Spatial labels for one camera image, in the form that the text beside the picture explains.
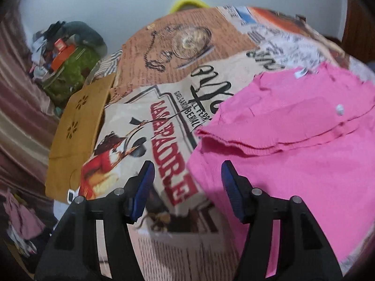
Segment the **dark grey clothing pile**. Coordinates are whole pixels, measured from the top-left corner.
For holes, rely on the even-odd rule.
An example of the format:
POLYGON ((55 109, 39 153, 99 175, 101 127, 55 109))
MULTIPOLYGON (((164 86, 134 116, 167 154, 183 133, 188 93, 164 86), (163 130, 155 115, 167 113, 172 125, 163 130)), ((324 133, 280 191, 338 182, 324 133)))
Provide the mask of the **dark grey clothing pile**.
POLYGON ((44 32, 46 47, 52 48, 61 39, 66 45, 85 46, 93 49, 100 58, 107 55, 107 45, 102 36, 89 25, 81 21, 58 21, 44 32))

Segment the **pink knit garment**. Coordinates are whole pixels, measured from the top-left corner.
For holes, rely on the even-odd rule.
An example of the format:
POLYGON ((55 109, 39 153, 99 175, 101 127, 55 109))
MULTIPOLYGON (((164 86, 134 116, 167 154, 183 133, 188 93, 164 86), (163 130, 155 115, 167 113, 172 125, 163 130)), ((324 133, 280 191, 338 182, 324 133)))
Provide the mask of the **pink knit garment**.
POLYGON ((273 197, 299 195, 349 271, 374 229, 373 81, 329 63, 263 72, 195 133, 187 167, 228 220, 237 252, 248 226, 222 184, 225 160, 273 197))

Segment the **orange box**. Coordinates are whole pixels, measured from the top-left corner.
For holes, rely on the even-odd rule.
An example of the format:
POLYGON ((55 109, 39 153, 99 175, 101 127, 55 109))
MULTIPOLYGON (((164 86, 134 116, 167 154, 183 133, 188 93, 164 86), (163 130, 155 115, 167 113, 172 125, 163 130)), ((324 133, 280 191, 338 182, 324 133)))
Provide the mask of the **orange box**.
POLYGON ((56 71, 76 50, 74 44, 66 44, 62 39, 57 39, 54 43, 53 60, 51 62, 51 69, 56 71))

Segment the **newspaper print bed sheet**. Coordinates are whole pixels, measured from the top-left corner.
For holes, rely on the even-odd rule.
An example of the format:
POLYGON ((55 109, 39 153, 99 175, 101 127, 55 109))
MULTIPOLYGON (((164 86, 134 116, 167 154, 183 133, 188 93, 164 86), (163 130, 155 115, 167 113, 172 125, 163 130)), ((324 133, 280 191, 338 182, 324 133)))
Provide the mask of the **newspaper print bed sheet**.
POLYGON ((374 72, 304 22, 251 6, 173 13, 122 47, 95 151, 81 169, 79 194, 105 197, 155 167, 146 208, 129 227, 146 280, 231 280, 240 252, 225 215, 188 169, 221 103, 263 72, 322 63, 362 81, 374 72))

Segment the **bamboo lap desk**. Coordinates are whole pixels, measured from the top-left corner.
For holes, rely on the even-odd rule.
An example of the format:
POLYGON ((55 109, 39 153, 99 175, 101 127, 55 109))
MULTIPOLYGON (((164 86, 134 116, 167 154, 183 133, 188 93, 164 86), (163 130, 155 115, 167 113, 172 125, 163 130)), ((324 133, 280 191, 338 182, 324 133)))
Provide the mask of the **bamboo lap desk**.
POLYGON ((50 149, 45 193, 68 202, 69 190, 77 190, 81 168, 94 151, 104 106, 116 75, 83 87, 67 102, 50 149))

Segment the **green fabric storage bin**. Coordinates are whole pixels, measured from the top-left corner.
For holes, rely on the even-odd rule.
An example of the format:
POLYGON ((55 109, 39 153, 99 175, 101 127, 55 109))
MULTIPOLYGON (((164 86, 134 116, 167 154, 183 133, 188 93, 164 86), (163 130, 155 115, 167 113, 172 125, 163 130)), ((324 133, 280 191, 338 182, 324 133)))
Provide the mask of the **green fabric storage bin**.
POLYGON ((64 108, 70 97, 79 91, 100 56, 86 46, 77 47, 61 66, 41 83, 42 90, 56 107, 64 108))

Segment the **striped red gold curtain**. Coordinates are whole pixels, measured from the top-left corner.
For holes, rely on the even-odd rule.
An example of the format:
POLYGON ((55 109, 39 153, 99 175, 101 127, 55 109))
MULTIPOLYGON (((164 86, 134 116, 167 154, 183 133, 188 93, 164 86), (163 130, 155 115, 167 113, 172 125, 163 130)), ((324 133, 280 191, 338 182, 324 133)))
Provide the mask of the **striped red gold curtain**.
POLYGON ((18 7, 1 17, 1 188, 45 196, 48 154, 58 119, 28 75, 30 51, 18 7))

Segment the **pink cloth at bedside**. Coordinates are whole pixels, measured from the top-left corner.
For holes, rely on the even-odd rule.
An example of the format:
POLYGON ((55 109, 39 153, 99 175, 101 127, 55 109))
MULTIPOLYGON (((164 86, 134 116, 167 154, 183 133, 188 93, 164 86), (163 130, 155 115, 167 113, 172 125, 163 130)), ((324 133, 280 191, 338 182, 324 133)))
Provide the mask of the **pink cloth at bedside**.
POLYGON ((30 240, 40 235, 45 229, 45 224, 36 216, 35 212, 19 203, 10 190, 6 192, 5 197, 4 210, 17 234, 24 240, 30 240))

